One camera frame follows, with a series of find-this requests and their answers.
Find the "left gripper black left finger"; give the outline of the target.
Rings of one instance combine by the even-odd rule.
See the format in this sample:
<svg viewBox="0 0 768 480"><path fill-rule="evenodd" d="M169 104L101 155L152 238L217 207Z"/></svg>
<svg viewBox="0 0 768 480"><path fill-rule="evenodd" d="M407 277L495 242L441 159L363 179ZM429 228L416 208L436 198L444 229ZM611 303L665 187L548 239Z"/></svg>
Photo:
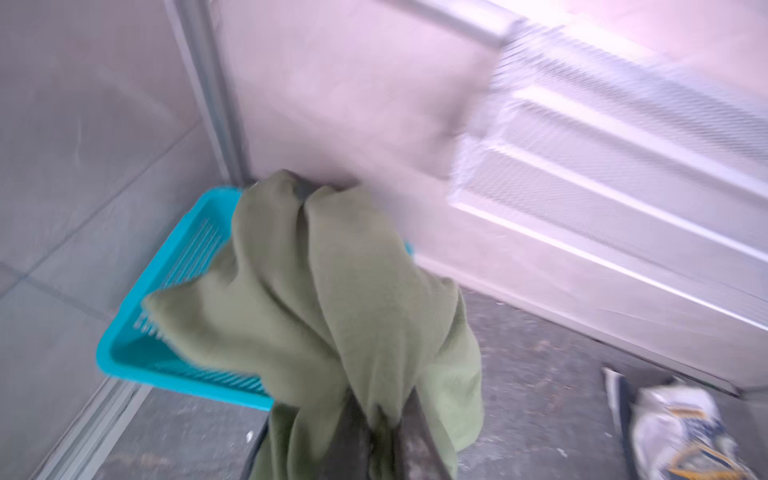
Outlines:
<svg viewBox="0 0 768 480"><path fill-rule="evenodd" d="M348 395L329 448L318 468L317 478L368 479L371 439L364 412L356 398Z"/></svg>

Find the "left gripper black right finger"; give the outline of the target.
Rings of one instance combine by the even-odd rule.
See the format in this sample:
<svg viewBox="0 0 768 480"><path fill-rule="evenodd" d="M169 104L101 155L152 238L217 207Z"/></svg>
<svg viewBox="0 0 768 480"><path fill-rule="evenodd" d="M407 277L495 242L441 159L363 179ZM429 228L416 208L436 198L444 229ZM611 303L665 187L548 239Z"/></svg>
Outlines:
<svg viewBox="0 0 768 480"><path fill-rule="evenodd" d="M413 389L392 434L397 480L450 480L432 438L418 392Z"/></svg>

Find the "green tank top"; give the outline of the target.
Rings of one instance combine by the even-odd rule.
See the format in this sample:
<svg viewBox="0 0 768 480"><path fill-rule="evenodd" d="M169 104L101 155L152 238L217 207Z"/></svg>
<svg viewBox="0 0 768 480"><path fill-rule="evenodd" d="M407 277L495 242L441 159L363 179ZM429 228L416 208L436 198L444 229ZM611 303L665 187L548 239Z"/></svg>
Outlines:
<svg viewBox="0 0 768 480"><path fill-rule="evenodd" d="M209 270L143 302L170 347L273 399L248 479L452 479L482 429L460 289L419 268L361 186L246 190Z"/></svg>

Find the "white tank top navy trim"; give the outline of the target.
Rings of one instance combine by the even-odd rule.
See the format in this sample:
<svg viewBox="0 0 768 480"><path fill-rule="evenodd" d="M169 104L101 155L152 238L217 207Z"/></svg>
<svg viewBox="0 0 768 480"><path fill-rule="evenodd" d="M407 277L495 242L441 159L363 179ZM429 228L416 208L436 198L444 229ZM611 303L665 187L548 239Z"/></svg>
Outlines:
<svg viewBox="0 0 768 480"><path fill-rule="evenodd" d="M601 368L616 434L631 479L755 479L739 457L714 398L672 376L633 389L621 372Z"/></svg>

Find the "teal plastic basket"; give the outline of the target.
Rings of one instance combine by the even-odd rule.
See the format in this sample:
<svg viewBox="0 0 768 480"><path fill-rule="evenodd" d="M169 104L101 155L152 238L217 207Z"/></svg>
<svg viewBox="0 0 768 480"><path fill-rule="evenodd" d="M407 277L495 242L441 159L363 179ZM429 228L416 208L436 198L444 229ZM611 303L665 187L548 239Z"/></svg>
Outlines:
<svg viewBox="0 0 768 480"><path fill-rule="evenodd" d="M131 289L97 360L121 379L260 409L337 404L384 308L379 275L412 266L363 188L216 188Z"/></svg>

